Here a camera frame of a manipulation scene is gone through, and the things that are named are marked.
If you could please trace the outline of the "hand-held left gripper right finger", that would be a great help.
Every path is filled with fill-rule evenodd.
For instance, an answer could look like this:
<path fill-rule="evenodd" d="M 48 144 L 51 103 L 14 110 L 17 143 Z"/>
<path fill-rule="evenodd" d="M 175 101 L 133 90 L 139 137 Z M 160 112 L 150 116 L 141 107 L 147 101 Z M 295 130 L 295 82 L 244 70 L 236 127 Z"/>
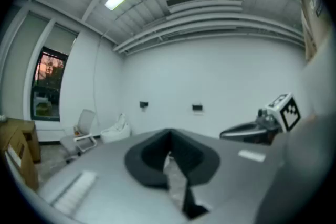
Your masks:
<path fill-rule="evenodd" d="M 284 139 L 271 145 L 215 139 L 169 130 L 170 152 L 185 177 L 182 208 L 169 224 L 186 224 L 215 211 L 249 187 L 267 190 L 282 159 Z"/>

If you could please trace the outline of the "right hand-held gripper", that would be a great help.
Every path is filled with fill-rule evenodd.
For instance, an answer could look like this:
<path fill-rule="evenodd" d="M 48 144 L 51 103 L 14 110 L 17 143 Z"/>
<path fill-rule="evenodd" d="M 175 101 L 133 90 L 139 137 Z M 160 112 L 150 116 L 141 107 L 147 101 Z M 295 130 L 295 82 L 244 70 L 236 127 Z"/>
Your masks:
<path fill-rule="evenodd" d="M 301 115 L 292 93 L 281 94 L 259 109 L 255 122 L 223 130 L 219 138 L 252 144 L 271 145 L 276 134 L 291 131 Z"/>

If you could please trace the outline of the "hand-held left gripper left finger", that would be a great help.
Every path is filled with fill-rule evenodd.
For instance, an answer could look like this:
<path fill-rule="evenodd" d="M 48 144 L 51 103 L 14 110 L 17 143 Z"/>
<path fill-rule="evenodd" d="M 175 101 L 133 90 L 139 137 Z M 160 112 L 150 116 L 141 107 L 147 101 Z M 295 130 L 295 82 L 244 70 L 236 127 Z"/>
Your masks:
<path fill-rule="evenodd" d="M 126 152 L 154 135 L 147 132 L 102 144 L 66 165 L 40 187 L 38 194 L 51 204 L 61 191 L 83 171 L 97 180 L 74 212 L 84 224 L 184 224 L 184 214 L 166 190 L 142 186 L 128 172 Z"/>

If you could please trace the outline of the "rounded white toilet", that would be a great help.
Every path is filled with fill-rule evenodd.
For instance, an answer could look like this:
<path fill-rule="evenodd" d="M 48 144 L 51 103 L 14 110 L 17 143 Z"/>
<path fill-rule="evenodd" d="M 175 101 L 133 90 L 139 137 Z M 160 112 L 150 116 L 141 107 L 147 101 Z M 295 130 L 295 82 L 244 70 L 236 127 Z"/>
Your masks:
<path fill-rule="evenodd" d="M 121 113 L 115 124 L 100 132 L 103 143 L 110 143 L 128 138 L 131 135 L 131 128 L 127 123 L 125 114 Z"/>

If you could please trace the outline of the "white office chair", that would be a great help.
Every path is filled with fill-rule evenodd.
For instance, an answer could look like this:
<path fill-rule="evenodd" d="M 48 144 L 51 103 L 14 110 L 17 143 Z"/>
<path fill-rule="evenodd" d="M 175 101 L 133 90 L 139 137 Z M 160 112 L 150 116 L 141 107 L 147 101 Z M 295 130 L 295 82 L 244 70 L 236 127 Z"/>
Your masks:
<path fill-rule="evenodd" d="M 97 146 L 97 141 L 91 133 L 91 127 L 95 118 L 95 113 L 91 110 L 83 109 L 78 123 L 73 127 L 73 134 L 64 136 L 60 139 L 60 144 L 65 149 L 65 162 L 71 163 L 78 157 Z"/>

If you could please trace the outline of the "cardboard box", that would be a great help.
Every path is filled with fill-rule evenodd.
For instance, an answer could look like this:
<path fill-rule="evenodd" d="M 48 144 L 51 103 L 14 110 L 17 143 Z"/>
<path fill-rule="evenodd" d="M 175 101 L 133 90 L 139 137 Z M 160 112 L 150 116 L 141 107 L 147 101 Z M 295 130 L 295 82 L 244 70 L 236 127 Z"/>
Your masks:
<path fill-rule="evenodd" d="M 38 173 L 27 141 L 19 127 L 0 127 L 0 153 L 7 161 L 11 161 L 25 185 L 36 191 L 39 187 Z"/>
<path fill-rule="evenodd" d="M 34 121 L 8 118 L 5 126 L 17 126 L 24 135 L 34 163 L 41 161 L 41 151 Z"/>

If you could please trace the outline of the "white ceiling pipes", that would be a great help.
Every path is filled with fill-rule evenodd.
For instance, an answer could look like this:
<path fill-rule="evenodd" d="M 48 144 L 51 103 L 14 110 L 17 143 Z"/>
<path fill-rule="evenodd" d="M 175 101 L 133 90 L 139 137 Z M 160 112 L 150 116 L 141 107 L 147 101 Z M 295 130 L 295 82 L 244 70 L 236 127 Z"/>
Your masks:
<path fill-rule="evenodd" d="M 120 54 L 132 54 L 142 49 L 188 38 L 254 34 L 284 38 L 299 46 L 303 44 L 302 30 L 295 26 L 252 14 L 208 12 L 170 19 L 148 27 L 115 46 L 114 51 Z"/>

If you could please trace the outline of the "black framed window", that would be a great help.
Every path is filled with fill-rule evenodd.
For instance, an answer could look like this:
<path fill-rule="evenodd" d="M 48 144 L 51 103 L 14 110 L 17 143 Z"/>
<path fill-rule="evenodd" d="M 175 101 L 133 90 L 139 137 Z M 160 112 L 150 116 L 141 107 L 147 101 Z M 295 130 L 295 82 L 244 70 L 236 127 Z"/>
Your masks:
<path fill-rule="evenodd" d="M 68 55 L 43 47 L 36 62 L 30 94 L 32 120 L 59 121 L 60 90 Z"/>

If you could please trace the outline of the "ceiling air conditioner vent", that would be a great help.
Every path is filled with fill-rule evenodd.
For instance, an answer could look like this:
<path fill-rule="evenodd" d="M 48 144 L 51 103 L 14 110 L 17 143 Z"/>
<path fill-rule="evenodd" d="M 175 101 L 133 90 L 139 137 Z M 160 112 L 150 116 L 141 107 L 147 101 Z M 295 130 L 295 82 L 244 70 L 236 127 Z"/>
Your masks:
<path fill-rule="evenodd" d="M 170 13 L 182 12 L 185 10 L 215 7 L 215 6 L 238 6 L 241 7 L 244 0 L 166 0 Z"/>

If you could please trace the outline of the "grey roller blind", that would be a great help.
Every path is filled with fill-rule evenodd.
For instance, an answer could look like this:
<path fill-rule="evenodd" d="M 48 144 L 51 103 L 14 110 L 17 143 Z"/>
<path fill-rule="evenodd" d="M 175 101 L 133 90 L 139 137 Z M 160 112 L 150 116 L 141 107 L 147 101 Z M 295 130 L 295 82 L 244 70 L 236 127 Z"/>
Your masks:
<path fill-rule="evenodd" d="M 11 43 L 0 88 L 1 114 L 9 118 L 23 118 L 23 89 L 27 67 L 47 23 L 47 19 L 29 12 Z"/>
<path fill-rule="evenodd" d="M 77 36 L 78 34 L 76 32 L 55 24 L 44 46 L 62 54 L 69 55 Z"/>

